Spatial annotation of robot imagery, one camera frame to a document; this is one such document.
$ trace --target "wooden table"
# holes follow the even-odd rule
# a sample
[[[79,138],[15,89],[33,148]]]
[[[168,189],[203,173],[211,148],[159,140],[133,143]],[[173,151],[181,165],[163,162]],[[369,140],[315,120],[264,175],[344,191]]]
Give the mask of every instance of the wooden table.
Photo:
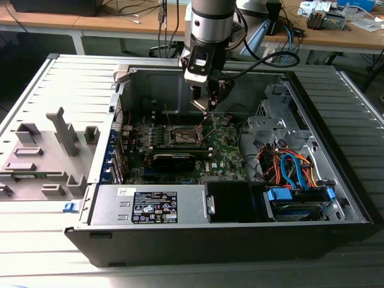
[[[157,5],[157,1],[145,2],[139,7],[129,8],[128,13],[142,10],[146,7]],[[137,0],[119,0],[119,6],[139,4]],[[300,0],[284,0],[285,11],[288,18],[295,23],[295,27],[305,30],[305,37],[301,43],[301,50],[327,50],[335,52],[373,53],[378,54],[384,48],[384,35],[381,30],[367,32],[351,23],[346,25],[343,31],[330,29],[310,30],[307,29],[306,17],[298,17],[297,6]],[[111,12],[116,11],[115,5],[110,7]],[[184,40],[185,32],[185,8],[180,5],[179,29],[176,34],[176,41]],[[97,17],[82,17],[74,15],[56,15],[44,13],[17,13],[12,5],[8,9],[21,25],[32,33],[64,34],[72,36],[77,54],[84,55],[82,36],[113,37],[113,38],[136,38],[136,39],[157,39],[158,35],[158,8],[140,13],[140,18],[132,18],[140,21],[140,24],[133,23],[119,16],[112,16],[101,12]],[[375,8],[373,13],[383,12],[384,9]],[[168,33],[171,34],[176,25],[176,6],[168,7]],[[16,21],[8,14],[5,7],[0,7],[0,30],[23,32]],[[275,36],[266,36],[263,46],[269,50],[275,50],[287,40],[284,32]]]

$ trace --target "floor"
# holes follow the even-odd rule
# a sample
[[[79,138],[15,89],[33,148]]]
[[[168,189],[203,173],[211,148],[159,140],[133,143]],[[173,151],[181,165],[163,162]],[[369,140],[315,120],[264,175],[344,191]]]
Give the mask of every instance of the floor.
[[[149,48],[157,46],[157,41],[126,40],[127,53],[121,52],[117,38],[83,37],[83,44],[87,55],[148,57]],[[64,35],[0,32],[0,67],[6,71],[0,77],[0,121],[12,108],[48,53],[75,54],[71,38]],[[321,65],[328,57],[329,52],[312,52],[308,63]],[[338,56],[333,65],[345,71],[357,86],[364,83],[368,74],[369,64],[359,54]],[[383,81],[384,73],[376,78],[365,93],[380,113],[384,113],[384,106],[379,101],[380,96],[384,95]]]

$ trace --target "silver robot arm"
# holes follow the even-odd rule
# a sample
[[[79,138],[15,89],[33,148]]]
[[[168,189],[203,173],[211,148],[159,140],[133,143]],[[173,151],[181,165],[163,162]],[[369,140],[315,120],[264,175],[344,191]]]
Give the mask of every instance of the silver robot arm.
[[[235,84],[225,81],[221,73],[231,50],[231,35],[240,28],[233,23],[235,8],[236,0],[192,0],[190,54],[181,62],[193,90],[192,103],[204,112],[213,110]]]

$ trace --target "warning label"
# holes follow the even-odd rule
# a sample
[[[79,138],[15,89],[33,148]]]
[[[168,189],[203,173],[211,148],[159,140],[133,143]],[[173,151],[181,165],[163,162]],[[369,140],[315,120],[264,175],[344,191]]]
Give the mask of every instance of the warning label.
[[[178,222],[177,192],[135,192],[133,224],[166,224]]]

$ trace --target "motherboard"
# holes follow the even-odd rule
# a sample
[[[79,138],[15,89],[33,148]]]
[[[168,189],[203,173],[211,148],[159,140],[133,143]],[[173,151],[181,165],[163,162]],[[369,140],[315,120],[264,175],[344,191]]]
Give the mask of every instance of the motherboard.
[[[230,116],[167,118],[142,117],[127,127],[125,184],[246,180]]]

